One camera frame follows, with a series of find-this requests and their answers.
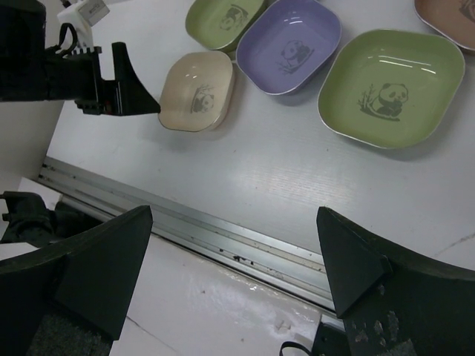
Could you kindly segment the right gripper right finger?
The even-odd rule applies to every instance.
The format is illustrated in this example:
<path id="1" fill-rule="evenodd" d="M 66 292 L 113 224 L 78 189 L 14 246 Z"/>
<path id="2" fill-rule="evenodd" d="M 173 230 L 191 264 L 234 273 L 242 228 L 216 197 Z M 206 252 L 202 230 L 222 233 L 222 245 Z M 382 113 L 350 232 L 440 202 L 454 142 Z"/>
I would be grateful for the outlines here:
<path id="1" fill-rule="evenodd" d="M 474 271 L 320 207 L 318 238 L 352 355 L 473 355 Z"/>

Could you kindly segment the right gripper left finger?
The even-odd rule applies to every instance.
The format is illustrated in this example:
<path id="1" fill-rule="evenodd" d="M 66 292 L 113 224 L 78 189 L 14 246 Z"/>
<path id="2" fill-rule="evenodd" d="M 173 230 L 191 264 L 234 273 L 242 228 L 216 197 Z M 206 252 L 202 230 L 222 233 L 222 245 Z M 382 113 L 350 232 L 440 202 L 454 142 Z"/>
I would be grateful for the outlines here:
<path id="1" fill-rule="evenodd" d="M 1 262 L 2 355 L 109 355 L 151 235 L 147 205 Z"/>

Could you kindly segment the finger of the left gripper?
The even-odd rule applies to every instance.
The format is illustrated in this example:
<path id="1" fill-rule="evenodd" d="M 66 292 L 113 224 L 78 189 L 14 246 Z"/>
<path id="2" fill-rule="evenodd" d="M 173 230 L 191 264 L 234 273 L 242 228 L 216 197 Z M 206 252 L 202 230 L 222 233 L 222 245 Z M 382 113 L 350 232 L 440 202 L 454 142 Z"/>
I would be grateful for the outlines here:
<path id="1" fill-rule="evenodd" d="M 112 83 L 111 114 L 137 116 L 160 113 L 157 100 L 148 92 L 138 78 L 124 42 L 112 44 L 115 79 Z"/>

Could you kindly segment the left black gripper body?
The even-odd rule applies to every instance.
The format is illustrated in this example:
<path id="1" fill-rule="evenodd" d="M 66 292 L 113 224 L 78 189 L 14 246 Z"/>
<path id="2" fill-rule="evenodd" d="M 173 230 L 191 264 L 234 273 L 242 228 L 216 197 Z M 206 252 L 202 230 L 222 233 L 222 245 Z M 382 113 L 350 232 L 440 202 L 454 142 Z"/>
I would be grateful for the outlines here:
<path id="1" fill-rule="evenodd" d="M 45 50 L 42 59 L 47 83 L 47 100 L 73 100 L 90 115 L 106 114 L 100 47 L 79 47 L 79 36 L 70 23 L 61 25 L 59 43 Z"/>

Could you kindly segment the cream plate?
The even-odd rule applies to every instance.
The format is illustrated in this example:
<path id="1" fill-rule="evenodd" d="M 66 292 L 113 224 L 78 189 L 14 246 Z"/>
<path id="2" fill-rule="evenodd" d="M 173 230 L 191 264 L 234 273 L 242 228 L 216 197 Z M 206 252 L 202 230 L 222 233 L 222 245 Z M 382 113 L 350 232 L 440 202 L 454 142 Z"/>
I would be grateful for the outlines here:
<path id="1" fill-rule="evenodd" d="M 225 118 L 235 84 L 232 60 L 220 51 L 188 53 L 169 70 L 160 96 L 160 124 L 198 133 Z"/>

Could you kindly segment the purple plate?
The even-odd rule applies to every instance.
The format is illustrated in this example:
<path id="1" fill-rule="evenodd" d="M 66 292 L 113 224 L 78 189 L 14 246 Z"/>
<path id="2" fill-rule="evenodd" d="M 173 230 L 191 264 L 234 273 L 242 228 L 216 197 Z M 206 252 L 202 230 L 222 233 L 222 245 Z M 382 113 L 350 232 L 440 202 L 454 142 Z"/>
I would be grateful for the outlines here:
<path id="1" fill-rule="evenodd" d="M 342 35 L 340 18 L 318 1 L 275 1 L 245 32 L 237 66 L 261 91 L 287 95 L 325 65 Z"/>

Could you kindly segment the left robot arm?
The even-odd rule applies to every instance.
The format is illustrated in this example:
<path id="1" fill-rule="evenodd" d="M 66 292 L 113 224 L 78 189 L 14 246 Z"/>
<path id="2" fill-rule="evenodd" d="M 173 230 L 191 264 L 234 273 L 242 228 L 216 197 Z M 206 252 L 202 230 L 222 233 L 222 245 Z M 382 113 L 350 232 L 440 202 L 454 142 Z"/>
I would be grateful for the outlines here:
<path id="1" fill-rule="evenodd" d="M 91 32 L 103 1 L 64 1 L 59 42 L 46 47 L 46 7 L 40 1 L 1 2 L 1 101 L 75 102 L 88 115 L 160 113 L 157 100 L 136 75 L 123 42 L 112 47 L 114 79 L 102 78 Z"/>

